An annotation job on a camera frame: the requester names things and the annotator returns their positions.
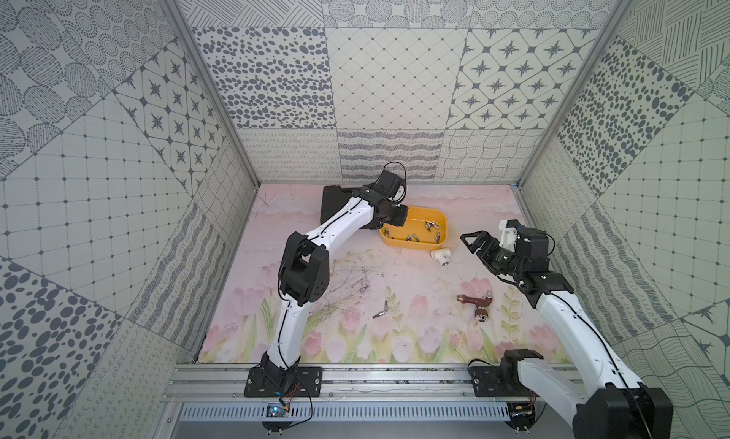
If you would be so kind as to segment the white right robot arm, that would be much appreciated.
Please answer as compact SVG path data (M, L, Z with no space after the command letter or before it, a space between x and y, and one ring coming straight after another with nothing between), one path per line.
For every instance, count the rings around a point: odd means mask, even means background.
M546 232L504 220L500 237L487 231L461 235L470 253L528 300L565 347L583 382L578 390L534 350L506 351L499 366L473 359L475 394L484 395L492 372L500 391L540 398L570 425L576 438L667 438L674 407L660 388L630 370L587 317L567 279L549 268L554 240Z

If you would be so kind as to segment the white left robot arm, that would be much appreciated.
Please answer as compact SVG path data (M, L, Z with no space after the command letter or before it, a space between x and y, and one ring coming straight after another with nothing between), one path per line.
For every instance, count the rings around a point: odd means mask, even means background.
M374 186L363 186L319 227L289 236L278 275L281 316L273 341L260 361L264 370L285 377L298 366L306 321L311 307L329 286L330 262L336 249L371 223L378 229L385 224L402 227L408 213L407 205L376 191Z

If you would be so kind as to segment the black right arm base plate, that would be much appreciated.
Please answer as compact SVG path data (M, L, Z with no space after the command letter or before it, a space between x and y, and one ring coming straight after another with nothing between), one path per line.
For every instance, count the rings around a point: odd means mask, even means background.
M519 380L518 363L525 359L543 359L529 349L505 351L498 365L474 358L467 365L474 395L478 398L530 396L530 390Z

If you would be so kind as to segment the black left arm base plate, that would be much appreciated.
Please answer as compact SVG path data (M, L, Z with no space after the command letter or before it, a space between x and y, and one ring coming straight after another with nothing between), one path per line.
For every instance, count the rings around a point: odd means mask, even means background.
M287 397L294 395L319 397L323 368L300 366L278 366L267 353L260 363L248 371L244 396L246 398Z

